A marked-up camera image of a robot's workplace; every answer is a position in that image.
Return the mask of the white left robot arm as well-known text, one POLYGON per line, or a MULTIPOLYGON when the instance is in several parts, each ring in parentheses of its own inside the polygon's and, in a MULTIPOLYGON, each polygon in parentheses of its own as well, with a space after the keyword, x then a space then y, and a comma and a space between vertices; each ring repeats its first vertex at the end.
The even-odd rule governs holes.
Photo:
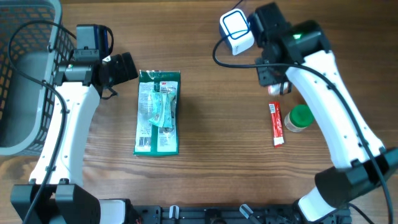
POLYGON ((40 159, 11 203, 23 223, 129 223, 139 218, 128 199, 98 199, 83 188, 83 156, 103 90, 135 79, 129 52, 60 64, 56 100, 40 159))

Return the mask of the green 3M gloves package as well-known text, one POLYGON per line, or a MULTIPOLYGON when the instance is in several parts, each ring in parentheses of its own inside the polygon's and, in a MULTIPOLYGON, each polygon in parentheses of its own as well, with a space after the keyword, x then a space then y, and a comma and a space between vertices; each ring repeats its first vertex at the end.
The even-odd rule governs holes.
POLYGON ((178 107, 181 73, 179 71, 141 70, 137 102, 137 126, 134 154, 137 156, 174 156, 178 154, 178 107), (150 92, 174 92, 172 128, 150 124, 152 112, 150 92))

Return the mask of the green lid jar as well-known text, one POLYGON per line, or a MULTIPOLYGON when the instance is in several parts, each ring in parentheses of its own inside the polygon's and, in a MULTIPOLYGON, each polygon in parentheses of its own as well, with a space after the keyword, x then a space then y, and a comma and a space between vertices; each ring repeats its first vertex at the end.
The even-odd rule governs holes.
POLYGON ((284 124, 289 131, 298 133, 309 127, 314 120, 308 105, 297 105, 285 116, 284 124))

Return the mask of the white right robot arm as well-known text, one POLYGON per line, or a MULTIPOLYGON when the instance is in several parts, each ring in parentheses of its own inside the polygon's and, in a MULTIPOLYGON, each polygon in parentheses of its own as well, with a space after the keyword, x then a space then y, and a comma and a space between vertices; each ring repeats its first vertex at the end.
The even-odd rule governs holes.
POLYGON ((296 26, 282 19, 251 22, 263 48, 263 68, 301 93, 330 151, 332 167, 315 176, 315 187, 298 201, 307 222, 317 222, 350 201, 381 188, 388 221, 394 221, 388 178, 397 170, 397 149, 386 149, 370 130, 346 89, 331 45, 315 21, 296 26))

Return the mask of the red stick sachet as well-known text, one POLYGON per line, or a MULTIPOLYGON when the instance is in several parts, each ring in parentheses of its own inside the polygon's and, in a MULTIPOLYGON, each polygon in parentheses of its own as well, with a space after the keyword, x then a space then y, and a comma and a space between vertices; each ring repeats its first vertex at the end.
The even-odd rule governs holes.
POLYGON ((277 101, 270 102, 269 110, 270 110, 271 120, 272 120, 274 147, 279 147, 279 146, 283 145, 283 143, 284 143, 284 135, 283 135, 282 119, 281 119, 279 102, 277 102, 277 101))

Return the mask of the mint green wipes packet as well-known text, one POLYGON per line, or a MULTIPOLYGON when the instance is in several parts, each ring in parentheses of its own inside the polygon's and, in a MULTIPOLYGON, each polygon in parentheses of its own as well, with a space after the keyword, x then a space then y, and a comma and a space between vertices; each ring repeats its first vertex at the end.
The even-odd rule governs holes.
POLYGON ((160 128, 172 128, 172 101, 176 94, 174 92, 150 92, 152 100, 152 112, 148 122, 160 128))

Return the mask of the orange small carton box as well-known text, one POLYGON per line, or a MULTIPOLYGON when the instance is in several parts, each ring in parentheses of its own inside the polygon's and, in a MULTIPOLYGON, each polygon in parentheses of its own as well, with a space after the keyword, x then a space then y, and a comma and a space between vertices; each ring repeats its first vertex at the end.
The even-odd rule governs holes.
POLYGON ((290 93, 291 91, 292 91, 291 82, 283 82, 268 86, 268 94, 272 96, 284 95, 290 93))

